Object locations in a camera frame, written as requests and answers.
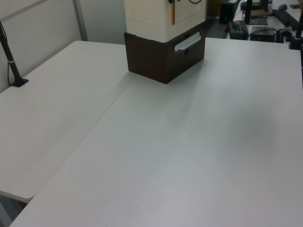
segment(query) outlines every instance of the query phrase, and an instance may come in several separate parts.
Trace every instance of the black stand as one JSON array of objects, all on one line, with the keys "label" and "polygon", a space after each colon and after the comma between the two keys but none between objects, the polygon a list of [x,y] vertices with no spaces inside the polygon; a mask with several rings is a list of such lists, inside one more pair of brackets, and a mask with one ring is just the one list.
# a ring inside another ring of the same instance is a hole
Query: black stand
[{"label": "black stand", "polygon": [[303,11],[301,11],[300,20],[298,24],[298,29],[295,34],[295,37],[292,37],[292,40],[289,44],[289,49],[291,50],[302,50],[301,34],[303,30]]},{"label": "black stand", "polygon": [[8,63],[10,65],[10,68],[14,74],[15,77],[15,82],[11,84],[11,86],[14,87],[21,87],[22,85],[26,84],[28,82],[28,79],[23,79],[18,71],[18,68],[16,66],[15,60],[13,58],[13,55],[11,54],[10,48],[9,48],[9,44],[3,29],[3,26],[0,22],[0,42],[2,44],[3,50],[5,52],[5,55],[8,59]]}]

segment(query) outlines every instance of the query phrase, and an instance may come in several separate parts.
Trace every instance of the lamp base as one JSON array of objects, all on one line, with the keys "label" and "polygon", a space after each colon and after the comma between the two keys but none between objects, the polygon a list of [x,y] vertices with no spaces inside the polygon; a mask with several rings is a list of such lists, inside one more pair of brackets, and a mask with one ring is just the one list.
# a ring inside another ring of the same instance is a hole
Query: lamp base
[{"label": "lamp base", "polygon": [[28,82],[28,79],[22,79],[22,81],[19,81],[18,83],[12,83],[11,86],[13,87],[21,87],[22,85],[26,84]]}]

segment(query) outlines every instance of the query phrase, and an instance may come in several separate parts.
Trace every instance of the desk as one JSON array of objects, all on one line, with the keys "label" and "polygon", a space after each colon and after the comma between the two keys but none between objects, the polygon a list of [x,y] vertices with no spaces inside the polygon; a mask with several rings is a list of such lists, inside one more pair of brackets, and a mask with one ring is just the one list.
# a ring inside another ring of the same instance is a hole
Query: desk
[{"label": "desk", "polygon": [[[278,7],[282,4],[286,4],[287,5],[286,11],[291,16],[293,16],[297,21],[299,21],[300,15],[301,15],[301,9],[292,9],[289,6],[291,4],[298,4],[298,0],[273,0],[273,3],[271,4],[271,8],[278,9]],[[241,10],[241,6],[239,4],[236,13],[238,13],[240,10]],[[238,15],[235,16],[234,21],[237,21],[237,20],[242,20],[242,12],[240,12]],[[252,26],[264,26],[264,25],[247,25],[249,34],[251,33]],[[267,26],[273,27],[277,30],[285,28],[285,26],[275,16],[267,17]]]},{"label": "desk", "polygon": [[207,38],[169,84],[135,76],[11,227],[300,226],[302,138],[300,52]]},{"label": "desk", "polygon": [[123,45],[74,42],[0,94],[0,194],[29,202],[135,74]]}]

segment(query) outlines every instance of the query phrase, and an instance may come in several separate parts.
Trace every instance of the cable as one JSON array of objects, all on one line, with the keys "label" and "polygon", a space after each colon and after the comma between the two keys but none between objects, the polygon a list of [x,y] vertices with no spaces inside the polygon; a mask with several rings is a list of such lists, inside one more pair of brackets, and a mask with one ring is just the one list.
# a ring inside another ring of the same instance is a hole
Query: cable
[{"label": "cable", "polygon": [[9,82],[9,63],[8,63],[8,83],[9,83],[9,86],[11,86],[11,84]]},{"label": "cable", "polygon": [[274,28],[267,28],[267,29],[260,29],[258,31],[252,32],[248,36],[250,37],[251,35],[254,35],[254,34],[259,33],[259,32],[264,32],[264,31],[276,31],[276,33],[278,32],[278,30],[276,30]]},{"label": "cable", "polygon": [[198,3],[200,3],[202,0],[199,0],[199,1],[197,1],[197,2],[193,2],[192,0],[189,0],[189,2],[190,3],[193,3],[193,4],[198,4]]},{"label": "cable", "polygon": [[[6,41],[8,40],[7,36],[6,36],[6,33],[5,33],[5,30],[4,30],[4,27],[2,25],[2,23],[0,22],[0,28],[2,30],[2,32],[4,33],[4,36],[5,36],[5,39]],[[8,62],[8,83],[9,83],[9,86],[11,86],[10,82],[9,82],[9,62]]]}]

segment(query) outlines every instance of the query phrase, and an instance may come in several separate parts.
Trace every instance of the floor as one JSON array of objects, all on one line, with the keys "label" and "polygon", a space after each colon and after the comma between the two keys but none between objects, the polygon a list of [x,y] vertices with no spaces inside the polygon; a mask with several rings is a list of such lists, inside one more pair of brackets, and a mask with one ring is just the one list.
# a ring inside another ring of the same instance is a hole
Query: floor
[{"label": "floor", "polygon": [[208,18],[206,22],[207,22],[206,37],[222,39],[223,32],[227,28],[227,25],[219,24],[219,19],[216,18]]}]

